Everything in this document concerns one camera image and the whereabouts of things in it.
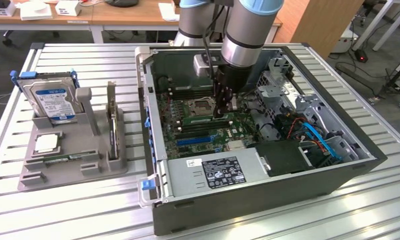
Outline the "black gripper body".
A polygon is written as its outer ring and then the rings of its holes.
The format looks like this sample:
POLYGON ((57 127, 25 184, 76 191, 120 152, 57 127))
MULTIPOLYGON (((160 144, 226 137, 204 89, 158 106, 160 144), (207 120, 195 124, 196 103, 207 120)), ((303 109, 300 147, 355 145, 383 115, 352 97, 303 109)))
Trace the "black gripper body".
POLYGON ((247 85, 248 77, 251 75, 251 67, 236 67, 231 64, 224 64, 218 67, 216 74, 216 93, 220 93, 222 89, 226 88, 232 90, 232 93, 238 93, 247 85))

